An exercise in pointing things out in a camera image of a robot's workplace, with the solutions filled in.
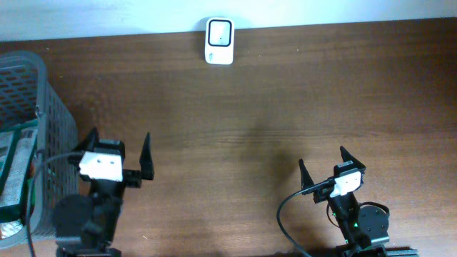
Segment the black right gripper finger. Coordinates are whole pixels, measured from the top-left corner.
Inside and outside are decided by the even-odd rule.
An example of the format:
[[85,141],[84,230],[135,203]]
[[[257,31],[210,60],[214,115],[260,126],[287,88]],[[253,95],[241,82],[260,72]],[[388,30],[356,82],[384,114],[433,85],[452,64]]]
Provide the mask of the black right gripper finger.
[[340,152],[341,152],[341,157],[344,162],[351,161],[356,168],[359,169],[365,169],[366,166],[361,163],[357,158],[355,158],[353,155],[351,155],[343,146],[340,146]]
[[307,168],[305,167],[304,161],[302,158],[298,161],[299,169],[301,172],[301,189],[307,189],[314,185],[313,179],[310,176]]

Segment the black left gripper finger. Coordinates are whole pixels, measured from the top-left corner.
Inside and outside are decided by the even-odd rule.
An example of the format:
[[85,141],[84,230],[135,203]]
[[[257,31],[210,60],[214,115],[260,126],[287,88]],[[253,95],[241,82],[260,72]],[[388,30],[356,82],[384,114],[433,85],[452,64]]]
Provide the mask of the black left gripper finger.
[[141,166],[141,178],[152,181],[154,179],[154,164],[151,155],[151,134],[149,132],[144,139],[139,163]]
[[90,151],[99,142],[99,132],[93,127],[89,134],[74,148],[74,151]]

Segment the green white wipes package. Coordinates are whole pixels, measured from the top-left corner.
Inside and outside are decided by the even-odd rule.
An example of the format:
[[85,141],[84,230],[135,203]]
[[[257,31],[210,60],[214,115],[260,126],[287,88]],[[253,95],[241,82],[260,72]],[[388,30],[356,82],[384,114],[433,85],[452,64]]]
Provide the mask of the green white wipes package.
[[38,122],[30,121],[17,126],[13,140],[13,155],[8,165],[8,176],[1,193],[1,222],[8,223],[21,218],[27,195],[30,165],[36,150]]

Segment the teal wipes pouch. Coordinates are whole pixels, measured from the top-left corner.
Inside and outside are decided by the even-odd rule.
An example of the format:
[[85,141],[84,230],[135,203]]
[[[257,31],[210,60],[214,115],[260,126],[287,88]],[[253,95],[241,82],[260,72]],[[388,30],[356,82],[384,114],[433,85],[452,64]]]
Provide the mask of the teal wipes pouch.
[[17,234],[24,227],[21,220],[0,223],[1,240],[10,238]]

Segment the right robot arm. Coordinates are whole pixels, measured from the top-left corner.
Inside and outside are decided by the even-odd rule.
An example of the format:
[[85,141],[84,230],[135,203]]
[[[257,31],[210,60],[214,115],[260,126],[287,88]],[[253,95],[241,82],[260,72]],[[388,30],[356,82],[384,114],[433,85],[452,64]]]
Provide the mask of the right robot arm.
[[363,185],[366,166],[340,147],[342,162],[333,167],[333,175],[314,183],[303,160],[298,161],[303,194],[311,194],[315,203],[326,202],[346,241],[335,247],[332,256],[417,256],[412,248],[386,248],[390,211],[383,204],[360,203],[354,192]]

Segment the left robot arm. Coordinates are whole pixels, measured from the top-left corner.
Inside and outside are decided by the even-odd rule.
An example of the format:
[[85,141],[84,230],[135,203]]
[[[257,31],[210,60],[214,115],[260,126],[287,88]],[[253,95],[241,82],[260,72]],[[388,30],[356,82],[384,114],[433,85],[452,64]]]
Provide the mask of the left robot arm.
[[69,164],[90,187],[87,195],[68,195],[54,207],[57,256],[122,255],[111,244],[125,189],[141,188],[142,181],[154,179],[151,135],[144,139],[139,170],[124,168],[124,160],[124,142],[102,139],[96,128],[68,154]]

